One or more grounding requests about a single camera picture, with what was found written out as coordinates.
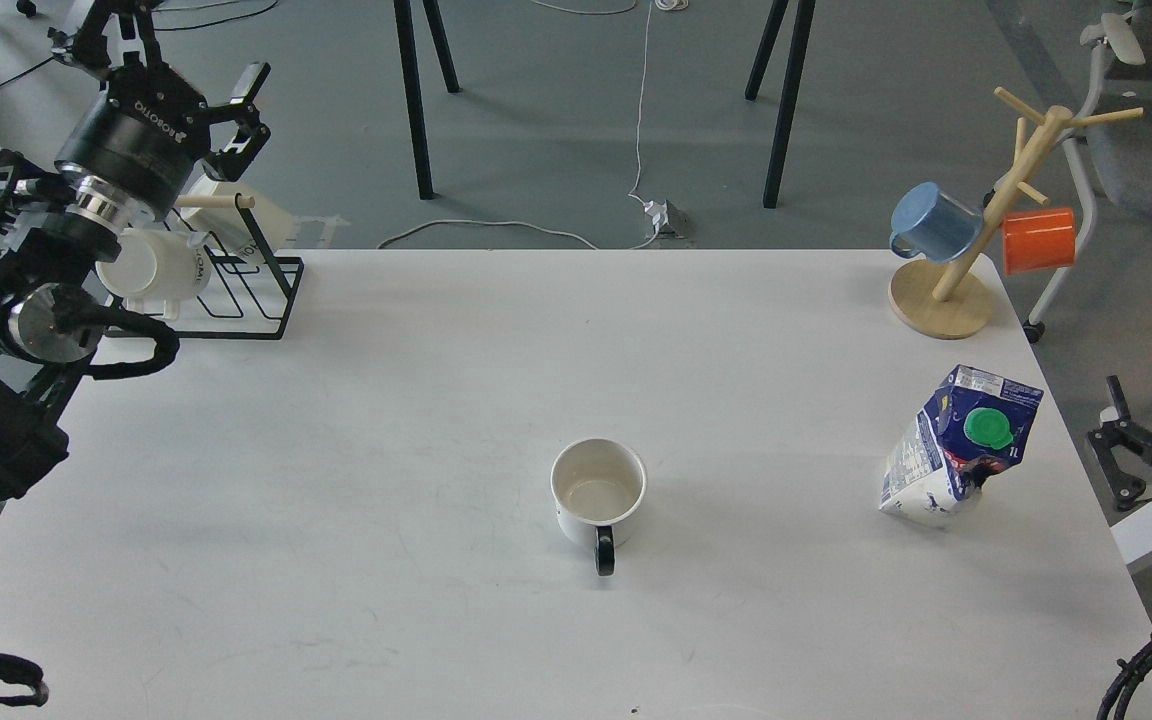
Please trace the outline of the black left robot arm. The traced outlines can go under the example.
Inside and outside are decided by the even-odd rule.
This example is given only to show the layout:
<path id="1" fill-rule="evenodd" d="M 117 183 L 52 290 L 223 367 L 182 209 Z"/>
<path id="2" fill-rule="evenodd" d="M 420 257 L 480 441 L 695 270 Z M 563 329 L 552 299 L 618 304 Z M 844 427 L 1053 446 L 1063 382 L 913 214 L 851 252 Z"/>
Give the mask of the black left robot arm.
<path id="1" fill-rule="evenodd" d="M 0 511 L 69 454 L 61 414 L 78 384 L 170 366 L 179 333 L 129 309 L 131 290 L 96 300 L 88 279 L 113 264 L 134 220 L 184 204 L 196 168 L 237 181 L 270 141 L 255 61 L 227 101 L 210 103 L 162 56 L 156 1 L 78 1 L 50 29 L 51 58 L 99 94 L 47 169 L 0 149 Z M 50 700 L 41 666 L 0 652 L 0 705 Z"/>

